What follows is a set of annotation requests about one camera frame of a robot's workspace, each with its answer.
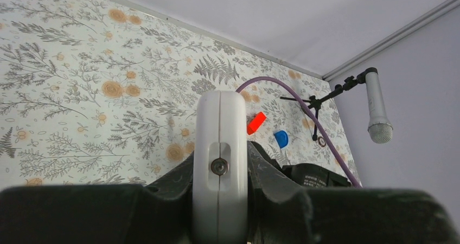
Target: white microphone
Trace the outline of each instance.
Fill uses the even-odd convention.
[[[368,68],[366,72],[368,72],[365,78],[370,115],[367,131],[375,143],[388,143],[393,137],[393,126],[389,122],[385,111],[379,75],[376,68]]]

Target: black machine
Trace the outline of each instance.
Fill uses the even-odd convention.
[[[350,188],[308,164],[280,168],[254,142],[247,156],[251,243],[460,243],[446,211],[424,192]],[[196,243],[193,159],[146,187],[5,190],[0,243]]]

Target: black mic stand arm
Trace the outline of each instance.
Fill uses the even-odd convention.
[[[304,99],[303,101],[307,102],[307,103],[310,103],[310,105],[308,105],[308,108],[310,108],[310,109],[314,108],[315,109],[315,118],[318,119],[319,111],[321,109],[321,104],[323,102],[342,94],[343,91],[349,91],[350,89],[354,88],[358,84],[366,83],[366,75],[369,72],[377,73],[377,69],[374,68],[374,67],[367,68],[364,72],[360,73],[356,77],[356,79],[355,79],[354,76],[350,76],[350,77],[346,78],[345,79],[345,84],[343,84],[343,85],[340,85],[340,84],[335,85],[333,91],[331,91],[329,94],[327,94],[326,96],[324,96],[324,97],[322,97],[320,99],[317,99],[316,96],[313,95],[313,96],[309,97],[309,100]],[[287,97],[280,97],[280,98],[285,99],[285,100],[296,101],[296,99],[294,99],[294,98],[287,98]],[[313,141],[318,140],[318,128],[316,127],[316,124],[315,124],[312,139],[313,139]]]

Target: red object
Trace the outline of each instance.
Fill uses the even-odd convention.
[[[262,112],[255,115],[255,118],[247,125],[247,134],[254,134],[266,118],[267,117]]]

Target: blue plastic piece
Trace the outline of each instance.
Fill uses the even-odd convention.
[[[281,149],[287,146],[289,143],[289,137],[286,131],[281,130],[279,132],[276,132],[274,134],[274,138],[276,139],[276,142],[278,143],[279,148]]]

